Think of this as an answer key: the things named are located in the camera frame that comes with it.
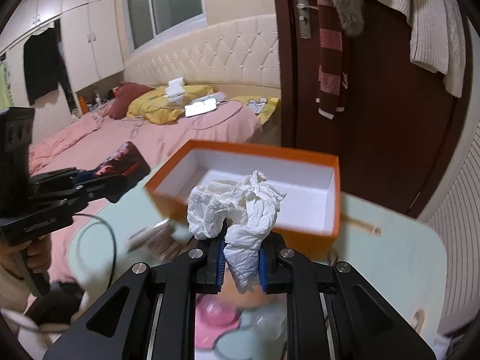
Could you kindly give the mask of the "white tissue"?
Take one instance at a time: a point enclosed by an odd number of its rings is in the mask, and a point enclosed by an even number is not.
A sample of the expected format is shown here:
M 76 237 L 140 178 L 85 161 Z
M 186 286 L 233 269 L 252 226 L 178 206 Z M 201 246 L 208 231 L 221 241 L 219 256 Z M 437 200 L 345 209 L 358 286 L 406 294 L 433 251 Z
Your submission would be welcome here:
M 260 247 L 274 228 L 285 197 L 258 170 L 239 182 L 213 180 L 190 193 L 187 222 L 196 240 L 215 238 L 228 225 L 224 258 L 241 294 L 259 283 Z

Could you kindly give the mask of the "pink plastic toy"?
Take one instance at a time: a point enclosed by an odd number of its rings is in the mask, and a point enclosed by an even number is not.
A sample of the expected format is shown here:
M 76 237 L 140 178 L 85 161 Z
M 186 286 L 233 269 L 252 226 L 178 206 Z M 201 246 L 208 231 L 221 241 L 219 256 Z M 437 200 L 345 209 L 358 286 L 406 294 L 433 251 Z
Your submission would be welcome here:
M 218 339 L 235 330 L 240 324 L 240 313 L 233 306 L 218 301 L 216 295 L 201 295 L 195 308 L 194 347 L 212 350 Z

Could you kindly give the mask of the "clear plastic bag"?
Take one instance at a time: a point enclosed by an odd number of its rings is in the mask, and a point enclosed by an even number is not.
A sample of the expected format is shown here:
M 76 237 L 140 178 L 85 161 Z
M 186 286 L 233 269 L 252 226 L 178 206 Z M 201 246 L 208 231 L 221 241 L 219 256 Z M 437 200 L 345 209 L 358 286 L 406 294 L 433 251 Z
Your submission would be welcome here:
M 241 313 L 241 326 L 249 328 L 260 340 L 283 340 L 287 331 L 287 309 L 280 302 L 272 302 Z

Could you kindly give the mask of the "pink bed quilt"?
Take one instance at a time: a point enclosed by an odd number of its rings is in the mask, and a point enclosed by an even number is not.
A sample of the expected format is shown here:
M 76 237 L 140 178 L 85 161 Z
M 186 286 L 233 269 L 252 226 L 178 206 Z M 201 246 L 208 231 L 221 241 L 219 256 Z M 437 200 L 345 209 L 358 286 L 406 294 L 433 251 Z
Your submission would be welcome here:
M 257 143 L 262 133 L 260 119 L 236 101 L 165 125 L 139 118 L 112 119 L 108 110 L 105 106 L 90 112 L 53 136 L 30 145 L 30 174 L 36 176 L 68 167 L 94 169 L 127 141 L 154 168 L 189 140 Z

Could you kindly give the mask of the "orange cardboard box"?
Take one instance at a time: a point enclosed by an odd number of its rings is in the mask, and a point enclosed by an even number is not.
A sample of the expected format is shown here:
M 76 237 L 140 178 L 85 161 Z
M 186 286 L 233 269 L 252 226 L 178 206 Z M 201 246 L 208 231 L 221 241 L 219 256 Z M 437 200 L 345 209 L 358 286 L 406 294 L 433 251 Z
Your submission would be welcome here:
M 271 200 L 272 230 L 312 261 L 326 257 L 340 230 L 340 171 L 331 154 L 271 145 L 190 140 L 146 182 L 164 217 L 186 221 L 191 191 L 230 194 L 246 205 Z

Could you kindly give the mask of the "black hanging garment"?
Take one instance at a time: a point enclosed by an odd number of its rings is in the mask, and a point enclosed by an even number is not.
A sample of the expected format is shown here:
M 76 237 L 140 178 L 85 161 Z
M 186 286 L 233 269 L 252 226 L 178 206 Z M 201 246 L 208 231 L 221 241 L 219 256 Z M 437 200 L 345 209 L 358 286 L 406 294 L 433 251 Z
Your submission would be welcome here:
M 33 106 L 38 98 L 58 89 L 64 91 L 70 112 L 76 108 L 72 86 L 64 61 L 60 20 L 33 34 L 24 43 L 24 80 L 28 104 Z

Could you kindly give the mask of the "dark red pillow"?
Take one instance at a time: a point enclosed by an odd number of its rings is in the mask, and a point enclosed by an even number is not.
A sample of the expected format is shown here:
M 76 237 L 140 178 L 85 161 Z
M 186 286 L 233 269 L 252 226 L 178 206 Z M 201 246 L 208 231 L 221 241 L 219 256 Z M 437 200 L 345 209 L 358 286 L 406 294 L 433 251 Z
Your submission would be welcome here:
M 133 82 L 124 82 L 114 91 L 114 101 L 108 116 L 112 119 L 123 119 L 127 115 L 129 105 L 137 98 L 151 92 L 154 88 Z

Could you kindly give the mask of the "white tissue pack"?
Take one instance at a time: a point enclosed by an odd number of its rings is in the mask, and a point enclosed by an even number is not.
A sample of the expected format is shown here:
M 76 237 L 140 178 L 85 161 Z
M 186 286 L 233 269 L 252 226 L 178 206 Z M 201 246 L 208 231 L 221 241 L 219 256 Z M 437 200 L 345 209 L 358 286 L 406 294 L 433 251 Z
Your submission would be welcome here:
M 165 96 L 167 100 L 176 105 L 182 104 L 186 93 L 184 85 L 185 82 L 183 77 L 170 80 L 165 90 Z

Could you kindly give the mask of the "dark red wooden door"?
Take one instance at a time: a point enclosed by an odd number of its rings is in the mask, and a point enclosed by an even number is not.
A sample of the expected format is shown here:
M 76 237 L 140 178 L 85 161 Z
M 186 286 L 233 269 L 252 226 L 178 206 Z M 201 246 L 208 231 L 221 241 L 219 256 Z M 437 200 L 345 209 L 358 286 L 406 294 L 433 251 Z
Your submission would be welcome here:
M 314 37 L 302 39 L 295 0 L 274 1 L 281 144 L 335 155 L 344 192 L 418 217 L 448 169 L 470 105 L 472 43 L 464 12 L 459 7 L 466 66 L 457 98 L 446 91 L 443 74 L 410 62 L 412 28 L 406 17 L 377 0 L 363 0 L 364 30 L 358 37 L 346 35 L 345 108 L 326 119 L 316 102 L 319 22 Z

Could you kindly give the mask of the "white wardrobe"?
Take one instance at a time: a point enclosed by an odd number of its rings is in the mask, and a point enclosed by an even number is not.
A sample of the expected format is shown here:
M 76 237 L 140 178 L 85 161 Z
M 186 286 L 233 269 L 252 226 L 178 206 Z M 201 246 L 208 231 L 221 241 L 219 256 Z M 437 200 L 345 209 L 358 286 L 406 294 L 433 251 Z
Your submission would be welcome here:
M 60 20 L 64 61 L 76 109 L 69 111 L 61 86 L 29 105 L 24 80 L 24 43 Z M 32 139 L 42 141 L 83 114 L 84 89 L 124 70 L 114 0 L 20 0 L 1 31 L 1 107 L 34 110 Z

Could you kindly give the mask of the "yellow cartoon pillow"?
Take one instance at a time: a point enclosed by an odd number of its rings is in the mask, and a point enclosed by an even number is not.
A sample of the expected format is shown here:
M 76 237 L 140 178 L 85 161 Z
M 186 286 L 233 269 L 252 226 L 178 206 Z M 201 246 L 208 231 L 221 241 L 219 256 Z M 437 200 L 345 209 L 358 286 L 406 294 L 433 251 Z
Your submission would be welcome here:
M 269 121 L 281 103 L 279 97 L 263 96 L 236 96 L 232 98 L 232 101 L 240 102 L 250 109 L 262 125 L 265 125 Z

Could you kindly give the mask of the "striped red scarf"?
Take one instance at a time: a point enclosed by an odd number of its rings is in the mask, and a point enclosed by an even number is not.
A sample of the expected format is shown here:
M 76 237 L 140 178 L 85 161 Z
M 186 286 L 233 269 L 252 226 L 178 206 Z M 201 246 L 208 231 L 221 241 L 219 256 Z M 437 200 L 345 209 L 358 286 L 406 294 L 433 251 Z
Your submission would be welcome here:
M 319 22 L 318 113 L 333 119 L 344 111 L 348 88 L 348 40 L 333 0 L 307 0 Z

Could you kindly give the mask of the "beige tufted headboard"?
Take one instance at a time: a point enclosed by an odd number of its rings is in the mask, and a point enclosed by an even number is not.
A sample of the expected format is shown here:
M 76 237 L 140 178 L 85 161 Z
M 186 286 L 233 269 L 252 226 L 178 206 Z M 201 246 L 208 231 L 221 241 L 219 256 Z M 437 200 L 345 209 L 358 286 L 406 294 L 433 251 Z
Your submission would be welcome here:
M 159 86 L 185 82 L 281 87 L 277 17 L 250 16 L 214 24 L 153 46 L 124 64 L 128 81 Z

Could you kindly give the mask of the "white knit sweater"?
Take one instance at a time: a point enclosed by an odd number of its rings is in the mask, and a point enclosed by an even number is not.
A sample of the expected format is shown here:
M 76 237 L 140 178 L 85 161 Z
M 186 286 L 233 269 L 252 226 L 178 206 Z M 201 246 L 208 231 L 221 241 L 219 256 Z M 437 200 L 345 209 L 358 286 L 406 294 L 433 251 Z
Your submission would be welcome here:
M 456 0 L 377 0 L 402 13 L 412 28 L 410 62 L 443 74 L 446 91 L 460 98 L 464 86 L 466 41 Z

